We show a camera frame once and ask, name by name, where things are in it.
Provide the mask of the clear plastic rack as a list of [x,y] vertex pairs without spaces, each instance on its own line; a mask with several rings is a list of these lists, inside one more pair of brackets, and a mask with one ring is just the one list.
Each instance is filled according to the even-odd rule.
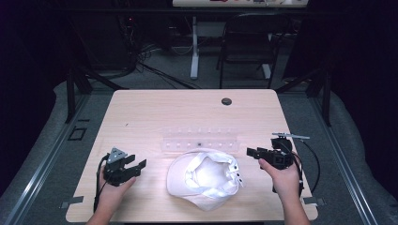
[[169,127],[162,133],[161,150],[166,153],[185,153],[207,148],[235,153],[240,143],[231,128],[223,127]]

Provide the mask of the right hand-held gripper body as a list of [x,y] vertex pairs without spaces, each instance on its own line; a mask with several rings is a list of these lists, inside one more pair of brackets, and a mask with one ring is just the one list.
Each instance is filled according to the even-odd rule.
[[267,158],[267,162],[278,170],[284,170],[297,163],[290,138],[299,139],[300,141],[309,140],[307,136],[276,133],[276,138],[271,140],[272,149],[268,151],[269,157]]

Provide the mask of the black folding chair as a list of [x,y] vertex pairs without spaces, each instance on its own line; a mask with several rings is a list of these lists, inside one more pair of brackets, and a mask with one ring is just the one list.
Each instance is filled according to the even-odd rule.
[[274,77],[280,46],[290,26],[282,14],[243,13],[230,18],[222,32],[221,51],[216,69],[223,86],[224,65],[263,65],[269,67],[268,88]]

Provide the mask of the person's right hand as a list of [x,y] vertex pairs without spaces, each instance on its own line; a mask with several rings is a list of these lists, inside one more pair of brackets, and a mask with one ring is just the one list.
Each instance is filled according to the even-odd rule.
[[300,203],[299,173],[296,165],[292,164],[287,169],[278,170],[262,158],[258,160],[258,163],[270,175],[282,204],[293,206]]

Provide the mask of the white baseball cap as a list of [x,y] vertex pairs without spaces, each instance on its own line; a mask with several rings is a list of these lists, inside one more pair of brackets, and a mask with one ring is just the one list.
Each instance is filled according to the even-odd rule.
[[208,148],[193,149],[177,157],[166,178],[170,195],[189,201],[203,211],[221,207],[242,186],[237,160],[230,154]]

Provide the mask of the grey tape strip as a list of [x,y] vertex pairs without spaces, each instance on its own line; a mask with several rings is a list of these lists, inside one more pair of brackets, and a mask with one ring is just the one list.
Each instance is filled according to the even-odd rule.
[[75,203],[81,203],[84,200],[83,196],[78,196],[78,197],[72,197],[67,201],[61,202],[59,208],[60,209],[66,209],[68,208],[71,204]]
[[322,198],[316,198],[316,197],[305,197],[303,199],[303,202],[305,204],[312,204],[315,206],[323,206],[326,204],[326,202]]

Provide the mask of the person's left hand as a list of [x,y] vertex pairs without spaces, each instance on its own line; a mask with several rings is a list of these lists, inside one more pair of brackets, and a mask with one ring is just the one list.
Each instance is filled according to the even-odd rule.
[[136,178],[132,177],[130,180],[123,183],[122,185],[114,187],[112,185],[109,185],[105,181],[105,179],[103,178],[103,172],[100,172],[99,176],[100,194],[99,194],[99,204],[97,210],[107,208],[115,212],[118,206],[121,204],[124,195],[132,187],[135,181]]

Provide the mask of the white desk leg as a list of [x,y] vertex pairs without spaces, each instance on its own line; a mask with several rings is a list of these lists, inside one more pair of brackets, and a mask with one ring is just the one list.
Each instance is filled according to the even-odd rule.
[[193,80],[198,78],[199,69],[199,51],[198,51],[198,36],[197,36],[197,21],[192,18],[192,58],[191,58],[191,75]]

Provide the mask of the black metal stand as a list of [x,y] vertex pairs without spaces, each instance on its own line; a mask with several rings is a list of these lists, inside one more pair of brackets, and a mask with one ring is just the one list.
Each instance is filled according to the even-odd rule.
[[72,67],[67,75],[68,116],[66,123],[69,123],[76,113],[75,88],[78,88],[78,90],[84,95],[90,95],[93,91],[93,87],[88,80],[89,78],[110,87],[114,91],[125,90],[125,87],[109,81],[87,67]]
[[331,123],[329,119],[329,110],[331,98],[331,76],[326,69],[317,68],[310,73],[300,76],[294,79],[292,82],[277,88],[276,92],[278,94],[284,93],[308,79],[311,81],[305,91],[305,94],[308,98],[316,98],[319,93],[322,92],[321,116],[326,125],[330,127]]

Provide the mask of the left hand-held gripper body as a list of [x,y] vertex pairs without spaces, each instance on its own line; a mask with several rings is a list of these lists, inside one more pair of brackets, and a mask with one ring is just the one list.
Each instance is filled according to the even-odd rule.
[[127,169],[125,168],[127,164],[124,163],[124,158],[127,156],[128,154],[122,150],[116,147],[112,148],[106,159],[103,175],[108,184],[118,187],[132,178],[132,175],[128,175]]

